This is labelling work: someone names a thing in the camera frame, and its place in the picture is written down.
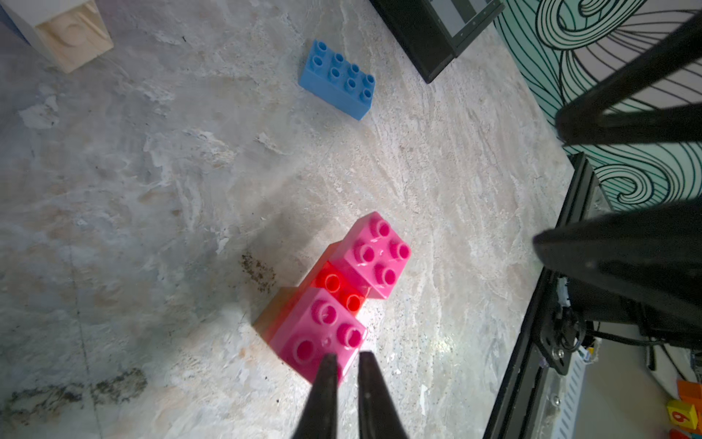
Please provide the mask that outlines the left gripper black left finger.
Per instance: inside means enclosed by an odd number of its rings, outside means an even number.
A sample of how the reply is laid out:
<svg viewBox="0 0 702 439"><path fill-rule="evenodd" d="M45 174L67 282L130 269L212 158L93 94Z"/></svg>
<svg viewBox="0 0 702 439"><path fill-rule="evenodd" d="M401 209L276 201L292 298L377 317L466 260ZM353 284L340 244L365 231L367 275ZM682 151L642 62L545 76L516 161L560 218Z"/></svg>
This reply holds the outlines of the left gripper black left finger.
<svg viewBox="0 0 702 439"><path fill-rule="evenodd" d="M320 363L292 438L336 438L337 387L337 356L326 354Z"/></svg>

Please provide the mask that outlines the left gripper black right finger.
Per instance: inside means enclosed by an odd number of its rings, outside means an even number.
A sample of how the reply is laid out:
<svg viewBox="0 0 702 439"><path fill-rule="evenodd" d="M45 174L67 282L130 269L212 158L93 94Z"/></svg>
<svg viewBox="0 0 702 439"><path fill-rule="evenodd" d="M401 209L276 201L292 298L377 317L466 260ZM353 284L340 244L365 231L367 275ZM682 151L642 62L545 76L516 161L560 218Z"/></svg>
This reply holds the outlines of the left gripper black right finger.
<svg viewBox="0 0 702 439"><path fill-rule="evenodd" d="M408 439L375 355L362 351L358 372L360 438Z"/></svg>

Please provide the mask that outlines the pink lego brick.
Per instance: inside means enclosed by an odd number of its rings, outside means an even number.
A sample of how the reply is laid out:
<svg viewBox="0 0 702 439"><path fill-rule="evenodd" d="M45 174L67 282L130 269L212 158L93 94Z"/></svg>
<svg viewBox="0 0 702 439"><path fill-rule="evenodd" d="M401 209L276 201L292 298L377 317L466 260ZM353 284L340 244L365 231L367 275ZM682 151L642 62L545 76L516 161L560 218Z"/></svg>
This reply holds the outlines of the pink lego brick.
<svg viewBox="0 0 702 439"><path fill-rule="evenodd" d="M406 241L373 211L354 223L329 262L365 297L387 300L411 256Z"/></svg>
<svg viewBox="0 0 702 439"><path fill-rule="evenodd" d="M271 348L305 380L314 382L321 361L335 354L343 382L367 337L367 328L323 288L310 287L272 336Z"/></svg>

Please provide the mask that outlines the red lego brick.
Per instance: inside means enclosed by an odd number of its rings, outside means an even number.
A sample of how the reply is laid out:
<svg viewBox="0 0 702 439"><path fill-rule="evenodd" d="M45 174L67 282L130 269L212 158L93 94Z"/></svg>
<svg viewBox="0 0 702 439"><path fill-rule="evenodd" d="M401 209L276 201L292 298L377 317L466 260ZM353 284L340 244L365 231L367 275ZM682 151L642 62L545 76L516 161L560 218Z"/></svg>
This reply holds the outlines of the red lego brick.
<svg viewBox="0 0 702 439"><path fill-rule="evenodd" d="M296 294L301 296L309 287L323 288L337 300L352 316L356 316L365 302L372 298L373 289L369 285L357 284L347 277L348 272L341 272L330 262L341 241L330 244L320 256Z"/></svg>

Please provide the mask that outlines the light blue lego brick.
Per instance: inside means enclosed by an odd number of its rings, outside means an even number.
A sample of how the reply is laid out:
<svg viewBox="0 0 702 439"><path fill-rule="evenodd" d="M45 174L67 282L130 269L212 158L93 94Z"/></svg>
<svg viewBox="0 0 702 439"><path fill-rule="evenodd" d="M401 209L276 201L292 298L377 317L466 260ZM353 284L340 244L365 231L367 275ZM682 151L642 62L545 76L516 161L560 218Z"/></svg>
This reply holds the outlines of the light blue lego brick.
<svg viewBox="0 0 702 439"><path fill-rule="evenodd" d="M376 84L373 75L322 40L313 41L299 80L304 89L358 121L372 106Z"/></svg>

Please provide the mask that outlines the white lego brick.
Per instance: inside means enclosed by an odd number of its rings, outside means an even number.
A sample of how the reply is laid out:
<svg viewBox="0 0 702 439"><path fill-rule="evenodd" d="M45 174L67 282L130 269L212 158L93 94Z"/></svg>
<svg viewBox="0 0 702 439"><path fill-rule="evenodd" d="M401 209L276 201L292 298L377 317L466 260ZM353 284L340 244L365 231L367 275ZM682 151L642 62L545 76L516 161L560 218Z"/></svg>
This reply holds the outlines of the white lego brick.
<svg viewBox="0 0 702 439"><path fill-rule="evenodd" d="M114 47L94 1L7 0L1 11L33 49L65 73Z"/></svg>

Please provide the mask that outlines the orange lego brick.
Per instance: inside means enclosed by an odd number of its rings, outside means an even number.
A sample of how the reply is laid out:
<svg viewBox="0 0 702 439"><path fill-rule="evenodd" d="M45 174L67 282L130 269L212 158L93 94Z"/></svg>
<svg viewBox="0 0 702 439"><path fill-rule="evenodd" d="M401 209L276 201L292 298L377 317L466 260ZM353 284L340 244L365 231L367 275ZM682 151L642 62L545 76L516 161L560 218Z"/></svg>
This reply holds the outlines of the orange lego brick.
<svg viewBox="0 0 702 439"><path fill-rule="evenodd" d="M295 307L298 291L298 287L281 287L253 323L253 328L266 344L271 343L280 325Z"/></svg>

